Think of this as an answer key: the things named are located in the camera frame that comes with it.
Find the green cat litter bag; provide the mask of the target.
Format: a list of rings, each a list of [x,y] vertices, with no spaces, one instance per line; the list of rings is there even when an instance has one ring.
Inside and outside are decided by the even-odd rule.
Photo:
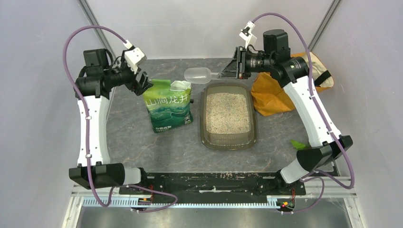
[[[193,122],[191,83],[153,79],[153,86],[143,93],[154,133],[161,133]]]

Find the clear plastic scoop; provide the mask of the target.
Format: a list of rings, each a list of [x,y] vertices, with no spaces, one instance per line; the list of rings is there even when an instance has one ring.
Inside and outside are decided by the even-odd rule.
[[[218,80],[219,77],[220,73],[212,72],[206,67],[188,68],[184,72],[185,80],[192,84],[207,84],[212,80]]]

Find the brown translucent litter box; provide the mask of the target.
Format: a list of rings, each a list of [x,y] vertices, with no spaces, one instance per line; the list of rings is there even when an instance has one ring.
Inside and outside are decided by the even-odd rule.
[[[214,150],[242,150],[257,139],[256,114],[249,88],[242,83],[213,83],[201,94],[200,137]]]

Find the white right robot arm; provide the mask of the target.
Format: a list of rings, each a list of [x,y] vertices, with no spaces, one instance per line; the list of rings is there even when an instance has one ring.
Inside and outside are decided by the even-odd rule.
[[[252,73],[270,73],[296,107],[310,147],[297,151],[296,159],[278,172],[274,188],[279,194],[287,194],[293,189],[293,183],[337,159],[353,141],[335,127],[318,97],[309,50],[306,58],[292,57],[287,32],[273,29],[263,33],[263,51],[251,52],[249,48],[256,41],[251,31],[249,27],[241,30],[245,46],[235,49],[232,60],[218,77],[247,79]]]

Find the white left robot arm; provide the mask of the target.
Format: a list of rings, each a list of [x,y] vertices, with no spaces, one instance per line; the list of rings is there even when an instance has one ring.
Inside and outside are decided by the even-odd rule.
[[[90,189],[130,184],[138,194],[148,191],[149,181],[143,168],[126,168],[111,163],[106,142],[106,122],[110,93],[125,85],[136,95],[142,95],[152,82],[139,65],[146,55],[138,47],[122,52],[120,62],[113,62],[107,49],[86,50],[85,66],[75,81],[82,96],[76,95],[80,111],[81,143],[77,167],[69,169],[69,178]]]

